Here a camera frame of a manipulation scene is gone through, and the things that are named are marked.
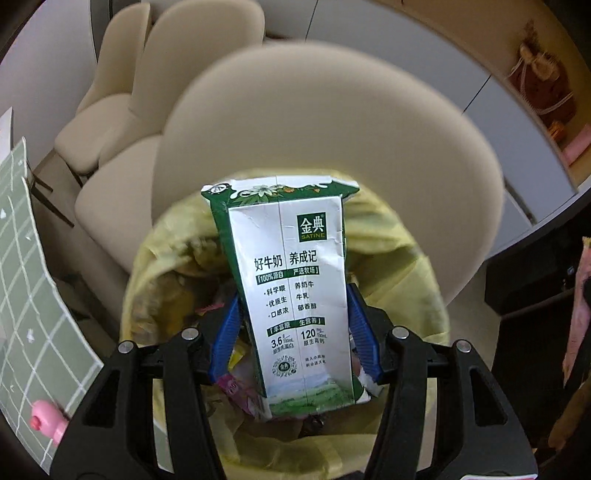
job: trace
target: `green checkered tablecloth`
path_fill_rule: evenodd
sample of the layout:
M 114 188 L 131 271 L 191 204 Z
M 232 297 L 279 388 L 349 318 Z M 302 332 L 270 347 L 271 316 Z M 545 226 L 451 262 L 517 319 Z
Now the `green checkered tablecloth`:
M 0 163 L 0 410 L 49 472 L 57 448 L 29 426 L 31 405 L 51 400 L 71 418 L 103 363 L 47 271 L 27 173 L 23 138 Z M 166 435 L 159 427 L 154 434 L 159 464 L 170 471 Z

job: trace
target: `blue gripper pad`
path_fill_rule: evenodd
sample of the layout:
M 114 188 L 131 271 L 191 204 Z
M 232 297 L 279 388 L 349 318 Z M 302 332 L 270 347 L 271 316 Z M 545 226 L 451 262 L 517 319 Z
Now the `blue gripper pad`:
M 240 324 L 240 305 L 238 295 L 236 295 L 230 304 L 229 310 L 226 312 L 226 317 L 212 345 L 212 363 L 207 374 L 213 383 L 222 375 L 228 373 L 228 362 L 236 344 Z
M 379 345 L 372 332 L 364 305 L 359 301 L 350 284 L 347 285 L 347 307 L 349 311 L 349 330 L 355 341 L 357 355 L 363 370 L 374 382 L 378 382 L 384 373 L 379 364 Z

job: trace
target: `chair leg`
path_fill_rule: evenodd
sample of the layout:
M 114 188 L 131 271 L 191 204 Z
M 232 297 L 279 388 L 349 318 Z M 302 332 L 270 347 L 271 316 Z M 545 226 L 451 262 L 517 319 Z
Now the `chair leg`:
M 68 167 L 68 170 L 70 170 L 71 174 L 74 176 L 74 178 L 76 179 L 76 181 L 78 182 L 78 185 L 80 185 L 80 188 L 82 188 L 84 186 L 84 184 L 82 183 L 82 180 L 80 179 L 79 175 L 72 170 L 72 168 L 68 165 L 68 162 L 64 162 L 66 164 L 66 167 Z
M 34 178 L 35 182 L 37 182 L 39 185 L 41 185 L 46 190 L 49 190 L 49 193 L 53 193 L 53 189 L 47 183 L 45 183 L 42 179 L 40 179 L 37 175 L 33 174 L 33 178 Z
M 36 185 L 33 184 L 31 187 L 31 193 L 33 196 L 39 200 L 51 213 L 53 213 L 56 217 L 58 217 L 62 222 L 67 224 L 70 228 L 74 228 L 74 224 L 66 217 L 63 213 L 61 213 L 55 205 L 53 205 L 45 195 L 43 195 Z

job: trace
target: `chair seat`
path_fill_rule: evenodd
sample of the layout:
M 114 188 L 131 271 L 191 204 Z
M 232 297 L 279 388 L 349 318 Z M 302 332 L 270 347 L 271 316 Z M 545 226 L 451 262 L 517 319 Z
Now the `chair seat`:
M 82 110 L 59 133 L 56 152 L 72 170 L 87 174 L 97 168 L 100 151 L 113 128 L 125 118 L 129 93 L 110 95 Z
M 76 199 L 80 226 L 123 269 L 152 228 L 152 174 L 161 135 L 134 143 L 98 170 Z

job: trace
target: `printed flower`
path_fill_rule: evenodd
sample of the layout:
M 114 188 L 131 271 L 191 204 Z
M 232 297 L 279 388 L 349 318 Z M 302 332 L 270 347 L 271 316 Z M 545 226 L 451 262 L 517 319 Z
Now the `printed flower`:
M 225 183 L 218 183 L 209 189 L 210 193 L 221 193 L 228 188 L 228 185 Z
M 265 195 L 272 197 L 273 195 L 277 195 L 277 190 L 282 188 L 283 185 L 272 185 L 270 187 L 267 185 L 255 185 L 248 190 L 242 190 L 240 193 L 232 193 L 230 198 L 235 199 L 238 195 L 240 195 L 240 197 L 251 197 L 253 195 L 258 195 L 261 198 L 263 198 Z

